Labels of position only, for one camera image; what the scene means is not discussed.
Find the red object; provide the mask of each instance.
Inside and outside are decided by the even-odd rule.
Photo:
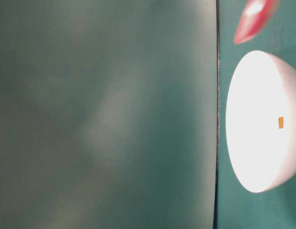
[[[280,0],[249,0],[235,32],[234,43],[246,42],[257,35],[276,11]]]

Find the teal surface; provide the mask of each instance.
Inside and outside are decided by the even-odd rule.
[[[211,229],[206,0],[0,0],[0,229]]]
[[[253,194],[238,182],[228,157],[226,99],[231,77],[241,58],[249,51],[262,50],[282,58],[296,69],[296,0],[281,1],[277,13],[256,38],[234,46],[233,36],[246,2],[220,0],[221,130],[217,225],[219,229],[296,229],[296,175],[273,190]]]

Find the orange sticker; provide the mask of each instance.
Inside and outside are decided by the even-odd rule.
[[[283,117],[278,118],[279,129],[283,129]]]

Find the dark edge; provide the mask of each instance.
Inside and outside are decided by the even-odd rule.
[[[216,0],[216,45],[217,45],[217,121],[216,121],[216,165],[214,194],[214,226],[217,229],[219,138],[220,138],[220,0]]]

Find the white bowl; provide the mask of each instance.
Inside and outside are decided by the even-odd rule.
[[[296,71],[252,51],[239,62],[226,105],[229,157],[251,192],[270,190],[296,173]]]

